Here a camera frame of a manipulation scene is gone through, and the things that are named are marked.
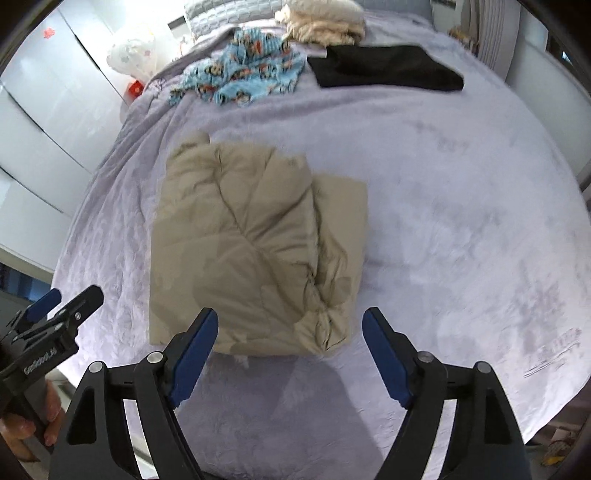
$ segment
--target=white wardrobe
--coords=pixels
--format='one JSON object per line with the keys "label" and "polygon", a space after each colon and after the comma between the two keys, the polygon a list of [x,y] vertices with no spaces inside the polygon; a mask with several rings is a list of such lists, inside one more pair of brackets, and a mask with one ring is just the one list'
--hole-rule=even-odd
{"label": "white wardrobe", "polygon": [[50,14],[0,77],[0,249],[50,273],[128,108],[130,79],[104,63],[112,32],[81,5]]}

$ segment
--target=blue gripper pad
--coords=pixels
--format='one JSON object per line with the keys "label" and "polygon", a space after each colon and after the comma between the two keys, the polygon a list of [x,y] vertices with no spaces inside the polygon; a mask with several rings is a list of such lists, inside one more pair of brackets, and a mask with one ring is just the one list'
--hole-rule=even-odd
{"label": "blue gripper pad", "polygon": [[37,323],[50,311],[56,308],[61,302],[61,293],[57,288],[52,288],[33,305],[27,309],[26,319],[28,322]]}
{"label": "blue gripper pad", "polygon": [[368,309],[363,314],[362,331],[365,343],[368,345],[390,397],[398,400],[403,408],[409,408],[413,395],[408,386],[407,369],[394,351],[394,346],[376,318],[377,315],[380,315],[387,325],[387,321],[378,309]]}
{"label": "blue gripper pad", "polygon": [[191,396],[213,344],[216,342],[217,313],[212,309],[204,309],[202,314],[199,314],[185,333],[193,337],[173,368],[173,387],[168,395],[173,408],[177,408],[183,400]]}

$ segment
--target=black cloth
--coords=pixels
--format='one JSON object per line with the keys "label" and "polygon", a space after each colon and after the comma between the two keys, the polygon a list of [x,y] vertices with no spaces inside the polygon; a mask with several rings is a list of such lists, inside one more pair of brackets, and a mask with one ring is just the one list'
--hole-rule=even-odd
{"label": "black cloth", "polygon": [[417,45],[326,49],[326,58],[308,57],[321,87],[397,85],[453,92],[464,88],[464,78],[433,60]]}

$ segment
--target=folded beige comforter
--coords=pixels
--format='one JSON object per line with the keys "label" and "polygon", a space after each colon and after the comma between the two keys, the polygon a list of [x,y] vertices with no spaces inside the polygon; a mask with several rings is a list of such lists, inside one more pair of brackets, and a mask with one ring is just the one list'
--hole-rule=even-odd
{"label": "folded beige comforter", "polygon": [[152,231],[150,342],[219,316],[214,350],[331,353],[352,333],[367,219],[364,183],[312,176],[272,147],[184,142]]}

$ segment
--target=wardrobe door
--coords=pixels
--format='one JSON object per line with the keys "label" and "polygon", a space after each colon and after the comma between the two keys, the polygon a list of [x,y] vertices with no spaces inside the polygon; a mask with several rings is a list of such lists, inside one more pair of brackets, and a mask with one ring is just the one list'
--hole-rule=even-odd
{"label": "wardrobe door", "polygon": [[0,168],[72,218],[91,174],[58,147],[0,86]]}
{"label": "wardrobe door", "polygon": [[93,172],[110,151],[127,106],[54,11],[2,74],[11,96],[69,156]]}
{"label": "wardrobe door", "polygon": [[0,248],[53,272],[69,227],[69,217],[0,170]]}

